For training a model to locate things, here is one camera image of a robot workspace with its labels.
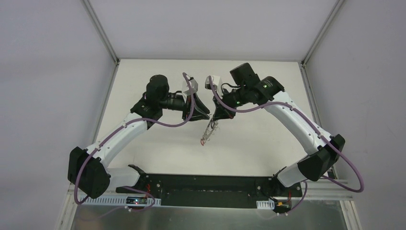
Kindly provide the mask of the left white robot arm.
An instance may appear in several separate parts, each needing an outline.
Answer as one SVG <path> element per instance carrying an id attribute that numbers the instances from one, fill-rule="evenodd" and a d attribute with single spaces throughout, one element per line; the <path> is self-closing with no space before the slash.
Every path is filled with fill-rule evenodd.
<path id="1" fill-rule="evenodd" d="M 140 177 L 140 169 L 134 166 L 110 168 L 109 165 L 121 150 L 154 124 L 180 127 L 187 122 L 210 118 L 209 109 L 197 96 L 198 82 L 186 73 L 183 77 L 182 90 L 170 92 L 166 76 L 152 76 L 140 100 L 113 131 L 84 149 L 75 147 L 70 152 L 68 180 L 74 184 L 75 193 L 81 190 L 87 198 L 95 199 L 118 187 L 128 186 L 135 194 L 145 190 L 146 181 Z M 182 122 L 174 125 L 160 122 L 165 109 L 180 111 Z"/>

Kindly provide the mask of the metal key ring disc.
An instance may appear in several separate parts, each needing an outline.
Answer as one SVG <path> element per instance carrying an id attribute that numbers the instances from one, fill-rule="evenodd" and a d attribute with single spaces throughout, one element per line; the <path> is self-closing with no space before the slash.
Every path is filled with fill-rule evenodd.
<path id="1" fill-rule="evenodd" d="M 218 129 L 218 121 L 210 119 L 205 131 L 203 132 L 202 138 L 205 143 L 210 140 L 210 136 Z"/>

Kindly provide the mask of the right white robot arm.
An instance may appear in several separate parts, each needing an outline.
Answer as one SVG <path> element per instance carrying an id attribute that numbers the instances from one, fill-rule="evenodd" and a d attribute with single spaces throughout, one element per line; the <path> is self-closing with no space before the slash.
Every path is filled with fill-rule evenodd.
<path id="1" fill-rule="evenodd" d="M 218 76 L 208 76 L 205 87 L 214 93 L 216 110 L 214 118 L 232 119 L 237 108 L 253 103 L 276 117 L 299 141 L 307 156 L 278 171 L 271 178 L 275 195 L 284 196 L 297 182 L 316 182 L 339 159 L 345 140 L 332 136 L 311 121 L 290 98 L 284 87 L 272 76 L 260 79 L 249 63 L 232 69 L 230 74 L 237 85 L 232 91 L 223 91 Z"/>

